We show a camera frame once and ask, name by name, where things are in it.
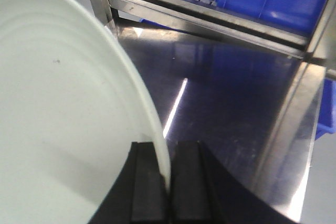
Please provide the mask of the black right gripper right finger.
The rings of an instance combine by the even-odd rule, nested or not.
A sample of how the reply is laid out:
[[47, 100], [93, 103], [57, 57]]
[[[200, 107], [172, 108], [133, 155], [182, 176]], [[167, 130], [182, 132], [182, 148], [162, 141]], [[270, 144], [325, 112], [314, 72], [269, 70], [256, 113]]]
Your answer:
[[202, 142], [177, 142], [171, 168], [173, 223], [294, 223], [242, 185]]

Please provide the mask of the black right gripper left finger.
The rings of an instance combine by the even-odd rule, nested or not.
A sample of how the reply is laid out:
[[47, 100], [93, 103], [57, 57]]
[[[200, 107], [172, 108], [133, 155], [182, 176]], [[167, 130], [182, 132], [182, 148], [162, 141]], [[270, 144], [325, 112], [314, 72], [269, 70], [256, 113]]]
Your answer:
[[133, 142], [118, 178], [89, 223], [168, 223], [168, 209], [153, 143]]

